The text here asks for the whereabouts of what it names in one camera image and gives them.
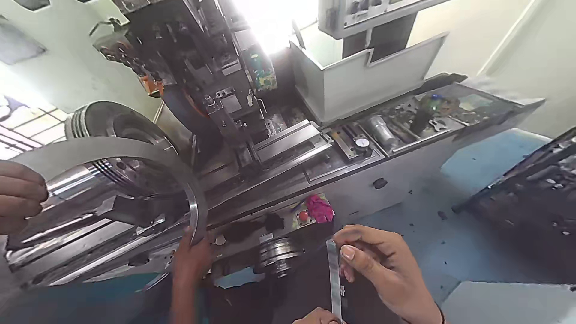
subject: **control panel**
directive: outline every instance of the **control panel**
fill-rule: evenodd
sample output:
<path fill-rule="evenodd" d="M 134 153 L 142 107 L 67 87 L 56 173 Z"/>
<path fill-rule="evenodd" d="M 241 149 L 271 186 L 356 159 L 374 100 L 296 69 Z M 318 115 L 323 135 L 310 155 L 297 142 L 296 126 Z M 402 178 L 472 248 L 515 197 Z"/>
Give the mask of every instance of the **control panel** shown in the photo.
<path fill-rule="evenodd" d="M 319 29 L 336 39 L 402 18 L 447 0 L 320 0 Z"/>

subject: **hand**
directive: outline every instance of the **hand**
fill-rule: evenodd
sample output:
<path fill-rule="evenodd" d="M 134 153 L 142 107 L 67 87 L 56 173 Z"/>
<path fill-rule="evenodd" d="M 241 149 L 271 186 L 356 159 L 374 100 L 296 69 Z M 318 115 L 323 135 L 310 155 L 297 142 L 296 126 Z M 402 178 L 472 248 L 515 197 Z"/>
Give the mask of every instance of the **hand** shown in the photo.
<path fill-rule="evenodd" d="M 316 307 L 316 309 L 311 311 L 304 318 L 298 319 L 292 324 L 338 324 L 338 318 L 331 312 L 323 308 Z"/>
<path fill-rule="evenodd" d="M 22 164 L 0 161 L 0 234 L 22 231 L 28 223 L 25 218 L 38 215 L 46 199 L 41 175 Z"/>
<path fill-rule="evenodd" d="M 178 250 L 174 253 L 174 288 L 194 289 L 212 266 L 212 250 L 207 238 L 190 246 L 194 232 L 184 231 Z"/>
<path fill-rule="evenodd" d="M 372 282 L 388 308 L 412 324 L 441 324 L 442 315 L 424 284 L 404 239 L 396 233 L 347 225 L 334 234 L 340 271 L 354 282 L 354 269 Z"/>

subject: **red button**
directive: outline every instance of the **red button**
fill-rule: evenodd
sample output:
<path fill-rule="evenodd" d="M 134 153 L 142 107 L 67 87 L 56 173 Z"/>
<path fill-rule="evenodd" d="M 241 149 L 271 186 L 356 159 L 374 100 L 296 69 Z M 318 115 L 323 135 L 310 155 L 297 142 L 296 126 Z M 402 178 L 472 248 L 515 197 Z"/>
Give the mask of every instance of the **red button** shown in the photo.
<path fill-rule="evenodd" d="M 298 214 L 298 218 L 300 218 L 300 221 L 307 221 L 308 220 L 308 212 L 306 212 L 306 211 L 300 212 Z"/>

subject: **light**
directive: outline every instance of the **light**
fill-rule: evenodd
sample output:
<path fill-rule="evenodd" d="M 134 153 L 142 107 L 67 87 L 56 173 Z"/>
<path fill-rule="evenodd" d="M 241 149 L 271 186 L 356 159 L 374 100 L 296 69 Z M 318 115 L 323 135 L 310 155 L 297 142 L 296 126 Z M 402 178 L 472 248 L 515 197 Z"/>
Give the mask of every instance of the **light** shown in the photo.
<path fill-rule="evenodd" d="M 302 28 L 318 18 L 318 0 L 233 0 L 267 54 L 289 46 L 292 20 Z"/>

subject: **fingernail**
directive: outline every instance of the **fingernail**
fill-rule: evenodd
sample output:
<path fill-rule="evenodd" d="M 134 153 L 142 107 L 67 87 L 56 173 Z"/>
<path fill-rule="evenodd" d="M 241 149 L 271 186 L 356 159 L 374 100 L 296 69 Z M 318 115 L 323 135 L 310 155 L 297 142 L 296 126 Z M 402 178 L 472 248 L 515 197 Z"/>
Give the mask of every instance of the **fingernail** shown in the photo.
<path fill-rule="evenodd" d="M 346 278 L 346 280 L 350 282 L 350 276 L 348 275 L 348 271 L 346 270 L 344 270 L 344 278 Z"/>
<path fill-rule="evenodd" d="M 343 257 L 347 258 L 348 260 L 352 260 L 354 259 L 354 249 L 349 246 L 349 245 L 345 245 L 340 249 L 340 253 L 342 254 Z"/>

